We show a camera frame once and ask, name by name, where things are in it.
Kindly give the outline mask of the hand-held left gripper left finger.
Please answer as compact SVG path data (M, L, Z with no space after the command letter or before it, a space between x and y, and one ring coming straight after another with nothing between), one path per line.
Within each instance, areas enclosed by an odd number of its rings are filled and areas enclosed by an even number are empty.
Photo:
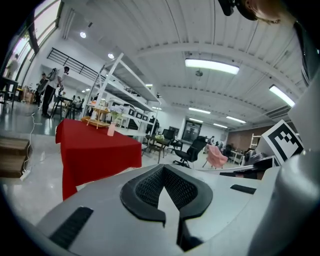
M165 186L164 165L129 180L120 191L122 205L137 219L166 224L166 214L158 209L160 194Z

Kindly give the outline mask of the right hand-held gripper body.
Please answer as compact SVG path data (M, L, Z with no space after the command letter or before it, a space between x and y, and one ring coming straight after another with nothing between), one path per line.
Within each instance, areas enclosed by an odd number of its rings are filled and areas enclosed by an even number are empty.
M283 120L263 133L246 151L241 167L221 171L221 176L261 180L266 170L282 166L304 150L299 136Z

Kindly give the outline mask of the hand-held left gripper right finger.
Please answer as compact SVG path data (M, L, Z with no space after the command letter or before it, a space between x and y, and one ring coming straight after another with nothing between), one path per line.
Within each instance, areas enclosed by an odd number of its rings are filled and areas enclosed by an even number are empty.
M189 251L203 243L192 236L186 221L201 217L212 202L213 191L205 182L194 178L174 167L163 167L164 187L179 211L176 244Z

